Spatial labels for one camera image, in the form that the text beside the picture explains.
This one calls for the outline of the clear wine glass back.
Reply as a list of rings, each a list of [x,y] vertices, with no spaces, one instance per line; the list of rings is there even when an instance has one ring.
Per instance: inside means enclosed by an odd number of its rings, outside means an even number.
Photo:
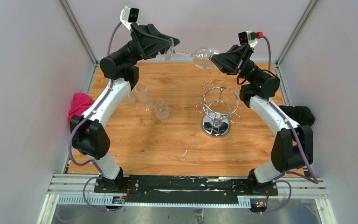
[[[210,60],[212,56],[221,54],[222,51],[212,48],[198,48],[193,53],[187,53],[174,49],[174,40],[168,39],[170,47],[165,49],[165,61],[170,61],[173,55],[185,56],[191,58],[195,66],[204,70],[217,70],[217,66]]]

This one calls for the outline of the chrome wine glass rack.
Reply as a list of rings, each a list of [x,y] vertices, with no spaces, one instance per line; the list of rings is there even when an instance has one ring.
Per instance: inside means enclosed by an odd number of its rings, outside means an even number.
[[[209,137],[221,138],[226,136],[233,124],[242,122],[238,113],[240,106],[239,88],[231,89],[214,85],[207,81],[202,84],[205,93],[201,102],[196,105],[201,119],[201,129]]]

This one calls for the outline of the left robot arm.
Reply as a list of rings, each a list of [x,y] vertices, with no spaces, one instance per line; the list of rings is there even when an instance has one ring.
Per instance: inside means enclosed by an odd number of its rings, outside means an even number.
[[[176,37],[165,35],[153,24],[129,26],[131,40],[123,47],[101,59],[99,65],[107,86],[97,100],[81,115],[69,120],[70,139],[68,153],[77,166],[93,164],[98,179],[113,193],[124,188],[123,170],[109,153],[110,139],[105,127],[119,103],[136,86],[139,80],[138,61],[167,54],[180,44]]]

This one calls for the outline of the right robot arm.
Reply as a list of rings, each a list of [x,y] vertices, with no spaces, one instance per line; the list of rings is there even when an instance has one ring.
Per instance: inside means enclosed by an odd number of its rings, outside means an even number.
[[[239,98],[275,136],[270,159],[249,172],[248,190],[259,195],[266,189],[266,184],[285,174],[294,174],[317,184],[316,174],[310,167],[313,163],[311,125],[315,118],[306,106],[278,106],[273,101],[280,79],[250,59],[253,51],[249,44],[233,45],[228,51],[209,57],[220,72],[248,81],[248,84],[241,84]]]

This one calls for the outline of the patterned clear wine glass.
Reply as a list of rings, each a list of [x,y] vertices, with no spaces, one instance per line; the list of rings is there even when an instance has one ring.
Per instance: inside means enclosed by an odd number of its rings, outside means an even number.
[[[134,94],[130,92],[123,98],[122,102],[126,107],[132,108],[136,105],[136,100]]]

